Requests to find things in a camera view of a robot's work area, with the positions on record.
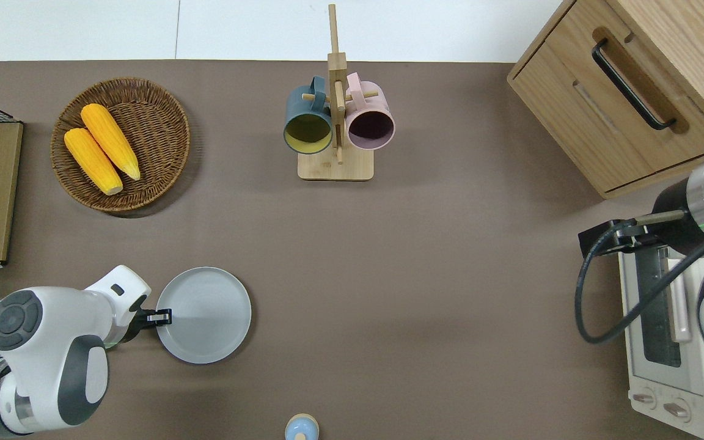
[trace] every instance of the oven window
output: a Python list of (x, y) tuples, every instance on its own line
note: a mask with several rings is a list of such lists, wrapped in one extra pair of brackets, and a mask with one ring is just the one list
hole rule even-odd
[[(637, 251), (637, 289), (640, 299), (651, 290), (665, 273), (667, 273), (667, 248), (650, 248)], [(670, 315), (667, 311), (667, 292), (663, 290), (640, 315), (642, 326), (643, 350), (645, 358), (651, 362), (681, 367), (681, 346), (670, 336)]]

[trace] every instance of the round woven basket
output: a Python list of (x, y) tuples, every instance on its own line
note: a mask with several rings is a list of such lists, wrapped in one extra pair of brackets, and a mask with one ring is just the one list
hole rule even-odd
[[(81, 109), (106, 106), (137, 156), (140, 180), (123, 172), (123, 190), (106, 196), (81, 170), (64, 145), (64, 133), (83, 127)], [(105, 212), (142, 208), (162, 196), (184, 170), (189, 154), (189, 123), (181, 104), (157, 84), (141, 78), (114, 78), (89, 87), (64, 108), (53, 128), (51, 164), (59, 183), (75, 200)]]

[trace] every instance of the wooden base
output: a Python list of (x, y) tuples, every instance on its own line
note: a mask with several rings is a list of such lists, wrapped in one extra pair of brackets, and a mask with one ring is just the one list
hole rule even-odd
[(298, 154), (298, 176), (304, 180), (371, 180), (374, 177), (374, 152), (344, 147), (343, 164), (331, 145), (320, 153)]

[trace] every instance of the wooden mug tree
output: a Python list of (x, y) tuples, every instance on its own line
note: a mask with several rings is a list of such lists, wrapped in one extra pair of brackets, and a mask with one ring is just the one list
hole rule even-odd
[[(328, 54), (328, 79), (330, 91), (330, 120), (332, 123), (332, 148), (325, 148), (316, 154), (298, 154), (298, 175), (305, 180), (370, 180), (374, 177), (374, 152), (350, 145), (347, 137), (347, 101), (352, 97), (344, 95), (347, 89), (347, 54), (339, 52), (339, 36), (336, 28), (336, 5), (329, 6), (330, 46)], [(375, 97), (376, 92), (366, 93), (365, 97)], [(313, 100), (314, 95), (304, 94), (305, 100)]]

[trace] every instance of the mug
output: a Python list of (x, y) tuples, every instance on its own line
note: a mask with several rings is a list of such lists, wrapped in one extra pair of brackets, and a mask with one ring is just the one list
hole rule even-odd
[[(360, 81), (358, 73), (346, 76), (349, 82), (347, 95), (352, 101), (346, 104), (346, 138), (352, 145), (363, 150), (377, 150), (393, 139), (395, 123), (387, 105), (382, 87), (371, 81)], [(377, 92), (376, 97), (366, 98), (366, 92)]]
[[(304, 93), (313, 100), (304, 100)], [(301, 154), (315, 154), (330, 145), (332, 139), (330, 105), (325, 102), (325, 79), (315, 76), (310, 86), (301, 86), (287, 98), (284, 141)]]

